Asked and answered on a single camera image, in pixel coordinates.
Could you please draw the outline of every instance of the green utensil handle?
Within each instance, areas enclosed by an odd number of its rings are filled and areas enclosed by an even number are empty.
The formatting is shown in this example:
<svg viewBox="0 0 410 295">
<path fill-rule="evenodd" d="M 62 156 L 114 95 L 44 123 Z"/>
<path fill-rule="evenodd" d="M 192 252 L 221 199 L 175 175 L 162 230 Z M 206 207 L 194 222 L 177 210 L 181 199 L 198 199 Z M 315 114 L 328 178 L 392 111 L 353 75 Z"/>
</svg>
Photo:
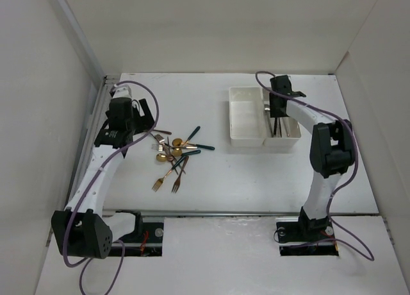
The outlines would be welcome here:
<svg viewBox="0 0 410 295">
<path fill-rule="evenodd" d="M 202 144 L 196 144 L 195 146 L 199 149 L 210 149 L 211 151 L 215 150 L 215 148 L 213 146 L 204 146 Z"/>
<path fill-rule="evenodd" d="M 181 162 L 183 162 L 185 160 L 186 156 L 182 156 L 176 163 L 175 165 L 171 168 L 172 170 L 175 170 L 175 168 L 177 166 L 179 166 L 181 164 Z"/>
<path fill-rule="evenodd" d="M 182 153 L 181 157 L 185 157 L 185 156 L 188 156 L 188 155 L 195 155 L 195 154 L 199 154 L 200 152 L 201 152 L 201 150 L 200 150 L 200 149 L 196 149 L 195 151 L 190 151 L 190 152 L 185 152 L 185 153 Z"/>
<path fill-rule="evenodd" d="M 196 129 L 192 132 L 192 134 L 188 137 L 188 140 L 191 140 L 193 136 L 197 134 L 197 132 L 201 129 L 200 126 L 196 127 Z"/>
</svg>

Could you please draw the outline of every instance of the screw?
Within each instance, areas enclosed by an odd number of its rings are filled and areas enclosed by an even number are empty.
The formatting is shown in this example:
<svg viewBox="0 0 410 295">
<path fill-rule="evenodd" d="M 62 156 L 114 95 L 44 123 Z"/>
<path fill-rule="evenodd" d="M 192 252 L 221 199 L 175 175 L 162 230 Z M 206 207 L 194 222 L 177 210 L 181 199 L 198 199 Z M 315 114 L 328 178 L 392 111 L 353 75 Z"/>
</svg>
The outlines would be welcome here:
<svg viewBox="0 0 410 295">
<path fill-rule="evenodd" d="M 161 228 L 155 230 L 155 236 L 161 237 L 162 235 L 164 235 L 164 230 L 162 230 Z"/>
<path fill-rule="evenodd" d="M 286 232 L 285 232 L 285 228 L 284 227 L 280 227 L 280 228 L 278 228 L 277 229 L 277 234 L 279 235 L 279 236 L 285 236 L 286 235 Z"/>
<path fill-rule="evenodd" d="M 333 235 L 334 234 L 333 228 L 331 226 L 328 226 L 325 230 L 325 233 L 328 235 Z"/>
</svg>

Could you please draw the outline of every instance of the white floor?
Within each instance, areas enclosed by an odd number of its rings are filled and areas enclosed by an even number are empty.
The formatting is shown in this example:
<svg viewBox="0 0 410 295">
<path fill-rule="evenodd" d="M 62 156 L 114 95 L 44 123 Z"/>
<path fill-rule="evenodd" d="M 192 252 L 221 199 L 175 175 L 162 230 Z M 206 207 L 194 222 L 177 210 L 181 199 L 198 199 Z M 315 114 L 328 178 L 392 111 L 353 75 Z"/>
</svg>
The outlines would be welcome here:
<svg viewBox="0 0 410 295">
<path fill-rule="evenodd" d="M 165 220 L 163 256 L 126 258 L 111 295 L 408 294 L 382 218 L 336 220 L 368 244 L 374 262 L 341 244 L 339 257 L 280 257 L 273 217 L 173 218 Z M 341 230 L 335 233 L 362 249 Z M 104 294 L 118 262 L 90 264 L 87 294 Z M 79 294 L 80 271 L 65 267 L 53 238 L 36 295 Z"/>
<path fill-rule="evenodd" d="M 308 197 L 313 178 L 309 162 L 311 135 L 302 128 L 302 138 L 291 151 L 272 148 L 232 147 L 229 138 L 228 89 L 256 86 L 253 74 L 123 74 L 151 88 L 160 104 L 158 129 L 185 139 L 196 126 L 201 130 L 192 142 L 216 147 L 192 156 L 177 194 L 171 193 L 176 174 L 153 192 L 154 182 L 170 167 L 155 161 L 154 139 L 132 147 L 111 183 L 105 207 L 139 210 L 200 210 L 222 212 L 299 212 Z M 311 103 L 347 117 L 334 76 L 291 76 L 295 91 L 303 91 Z M 131 86 L 134 98 L 149 95 Z M 377 213 L 362 160 L 356 180 L 334 199 L 337 213 Z"/>
</svg>

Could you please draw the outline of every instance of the wall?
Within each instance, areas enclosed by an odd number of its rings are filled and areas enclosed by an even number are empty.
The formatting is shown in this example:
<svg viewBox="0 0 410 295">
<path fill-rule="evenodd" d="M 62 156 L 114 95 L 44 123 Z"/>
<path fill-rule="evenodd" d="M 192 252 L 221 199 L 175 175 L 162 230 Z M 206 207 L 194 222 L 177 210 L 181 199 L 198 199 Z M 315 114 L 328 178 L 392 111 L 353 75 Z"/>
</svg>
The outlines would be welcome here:
<svg viewBox="0 0 410 295">
<path fill-rule="evenodd" d="M 336 71 L 381 214 L 410 286 L 410 6 L 378 0 Z"/>
<path fill-rule="evenodd" d="M 91 79 L 47 0 L 0 0 L 0 293 L 33 294 Z"/>
<path fill-rule="evenodd" d="M 67 0 L 103 69 L 334 72 L 376 0 Z"/>
</svg>

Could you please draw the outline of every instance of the spoon head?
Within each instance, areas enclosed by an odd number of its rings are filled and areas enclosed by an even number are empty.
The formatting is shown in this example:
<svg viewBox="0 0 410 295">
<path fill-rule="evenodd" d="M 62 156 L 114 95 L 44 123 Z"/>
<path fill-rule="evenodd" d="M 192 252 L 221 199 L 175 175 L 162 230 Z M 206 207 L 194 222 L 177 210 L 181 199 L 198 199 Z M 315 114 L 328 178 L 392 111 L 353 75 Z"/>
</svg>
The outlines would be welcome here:
<svg viewBox="0 0 410 295">
<path fill-rule="evenodd" d="M 167 156 L 165 156 L 164 154 L 159 153 L 159 154 L 156 155 L 156 159 L 159 162 L 166 162 L 167 161 Z"/>
<path fill-rule="evenodd" d="M 172 155 L 174 155 L 175 157 L 180 157 L 182 155 L 182 149 L 173 149 Z"/>
<path fill-rule="evenodd" d="M 181 138 L 177 138 L 177 139 L 174 139 L 173 141 L 172 141 L 172 145 L 173 146 L 180 146 L 181 144 L 182 144 L 182 139 Z"/>
</svg>

